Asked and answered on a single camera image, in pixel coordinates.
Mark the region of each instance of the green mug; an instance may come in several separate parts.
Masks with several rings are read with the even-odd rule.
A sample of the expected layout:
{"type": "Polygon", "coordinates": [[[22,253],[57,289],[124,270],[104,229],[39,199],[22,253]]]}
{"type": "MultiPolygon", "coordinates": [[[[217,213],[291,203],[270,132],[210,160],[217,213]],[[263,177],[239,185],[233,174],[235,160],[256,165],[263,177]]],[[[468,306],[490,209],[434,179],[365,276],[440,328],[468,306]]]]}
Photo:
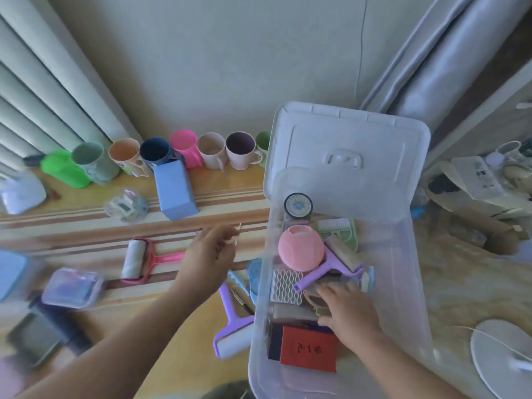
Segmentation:
{"type": "Polygon", "coordinates": [[[257,144],[259,151],[262,151],[264,154],[264,159],[259,162],[259,165],[261,167],[265,167],[266,160],[268,158],[268,147],[270,146],[270,132],[261,131],[259,134],[257,134],[257,137],[255,137],[255,143],[257,144]]]}
{"type": "Polygon", "coordinates": [[[40,169],[73,188],[84,188],[90,184],[85,171],[72,161],[72,154],[67,150],[46,155],[40,162],[40,169]]]}

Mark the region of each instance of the bright green plastic container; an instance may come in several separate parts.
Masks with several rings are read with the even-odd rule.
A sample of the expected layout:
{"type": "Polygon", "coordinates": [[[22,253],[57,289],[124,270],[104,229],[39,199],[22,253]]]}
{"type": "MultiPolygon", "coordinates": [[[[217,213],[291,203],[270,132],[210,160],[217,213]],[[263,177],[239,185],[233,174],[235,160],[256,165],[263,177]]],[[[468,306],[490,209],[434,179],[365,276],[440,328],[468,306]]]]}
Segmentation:
{"type": "Polygon", "coordinates": [[[84,188],[90,184],[85,171],[72,161],[67,150],[54,151],[40,162],[40,170],[73,188],[84,188]]]}

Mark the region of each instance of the person's left hand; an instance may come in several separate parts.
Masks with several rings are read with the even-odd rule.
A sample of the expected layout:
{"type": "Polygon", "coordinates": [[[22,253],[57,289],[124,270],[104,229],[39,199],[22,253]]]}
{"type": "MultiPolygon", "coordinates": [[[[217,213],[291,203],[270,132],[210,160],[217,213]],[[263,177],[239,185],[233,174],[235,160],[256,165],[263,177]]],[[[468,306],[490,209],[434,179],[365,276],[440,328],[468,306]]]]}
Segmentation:
{"type": "Polygon", "coordinates": [[[235,259],[232,226],[205,228],[189,245],[172,289],[187,289],[200,303],[214,294],[227,278],[235,259]]]}

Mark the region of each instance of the red card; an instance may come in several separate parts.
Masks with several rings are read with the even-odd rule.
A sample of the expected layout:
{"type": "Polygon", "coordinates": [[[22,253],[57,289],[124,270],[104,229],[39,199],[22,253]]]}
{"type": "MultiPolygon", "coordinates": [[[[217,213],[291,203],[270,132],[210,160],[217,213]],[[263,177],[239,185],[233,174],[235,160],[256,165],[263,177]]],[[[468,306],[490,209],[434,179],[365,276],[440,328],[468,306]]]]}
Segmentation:
{"type": "Polygon", "coordinates": [[[338,339],[335,335],[309,329],[283,327],[281,364],[336,372],[338,339]]]}

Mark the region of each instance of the wooden tabletop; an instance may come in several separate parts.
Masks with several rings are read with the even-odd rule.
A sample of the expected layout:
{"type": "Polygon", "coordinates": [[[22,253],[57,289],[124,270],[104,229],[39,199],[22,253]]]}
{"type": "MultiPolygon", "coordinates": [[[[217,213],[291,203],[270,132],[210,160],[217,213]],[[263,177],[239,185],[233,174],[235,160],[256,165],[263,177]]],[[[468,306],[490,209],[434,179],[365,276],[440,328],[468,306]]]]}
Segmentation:
{"type": "MultiPolygon", "coordinates": [[[[178,263],[159,265],[149,282],[141,286],[119,282],[131,238],[150,238],[156,242],[155,253],[166,254],[186,249],[201,227],[242,223],[235,261],[244,265],[262,255],[269,202],[262,194],[264,170],[258,165],[246,171],[235,171],[228,165],[225,173],[205,168],[190,170],[199,213],[180,221],[169,221],[159,211],[153,178],[122,173],[106,186],[72,189],[48,175],[39,177],[61,198],[23,215],[0,216],[0,244],[46,262],[47,270],[38,286],[41,288],[53,270],[64,266],[95,270],[111,280],[110,288],[93,307],[77,313],[80,325],[94,342],[149,306],[169,288],[179,269],[178,263]],[[134,226],[103,212],[103,204],[123,188],[136,190],[150,203],[148,216],[134,226]]],[[[0,356],[13,352],[5,337],[27,312],[25,303],[0,304],[0,356]]],[[[226,321],[221,299],[215,294],[179,329],[136,398],[201,393],[224,382],[247,378],[249,351],[225,361],[214,355],[212,339],[226,321]]],[[[65,366],[72,358],[68,349],[61,349],[33,376],[33,381],[65,366]]]]}

